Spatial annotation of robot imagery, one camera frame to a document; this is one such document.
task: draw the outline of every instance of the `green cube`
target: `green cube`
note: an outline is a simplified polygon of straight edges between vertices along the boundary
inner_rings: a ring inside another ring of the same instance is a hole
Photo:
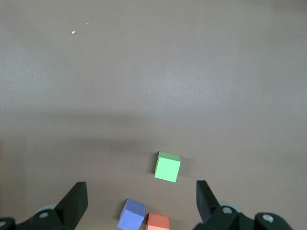
[[[155,167],[155,178],[176,182],[180,168],[180,158],[167,152],[159,152]]]

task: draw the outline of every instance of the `blue cube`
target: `blue cube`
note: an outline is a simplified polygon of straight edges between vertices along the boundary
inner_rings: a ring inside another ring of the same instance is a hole
[[[145,218],[145,205],[128,199],[119,218],[118,228],[138,230]]]

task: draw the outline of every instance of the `screw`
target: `screw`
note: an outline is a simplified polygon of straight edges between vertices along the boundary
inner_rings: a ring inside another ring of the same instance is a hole
[[[266,222],[269,222],[269,223],[273,223],[274,222],[274,218],[272,216],[270,216],[269,214],[264,214],[262,216],[262,218],[266,221]]]
[[[39,215],[40,218],[45,218],[47,217],[49,214],[47,212],[43,212]]]
[[[232,210],[229,207],[224,207],[222,210],[225,214],[228,214],[228,215],[232,214]]]
[[[5,221],[0,221],[0,228],[3,227],[4,225],[6,225]]]

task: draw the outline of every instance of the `cube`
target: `cube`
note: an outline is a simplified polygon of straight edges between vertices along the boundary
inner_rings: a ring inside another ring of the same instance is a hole
[[[119,217],[118,228],[138,230],[145,218],[145,205],[128,199]]]
[[[176,182],[180,168],[180,158],[167,152],[159,152],[155,167],[155,178]]]
[[[168,217],[149,213],[146,230],[169,230]]]

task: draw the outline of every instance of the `orange cube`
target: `orange cube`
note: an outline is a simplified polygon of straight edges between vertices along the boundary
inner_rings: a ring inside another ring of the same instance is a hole
[[[169,230],[168,217],[149,213],[146,230]]]

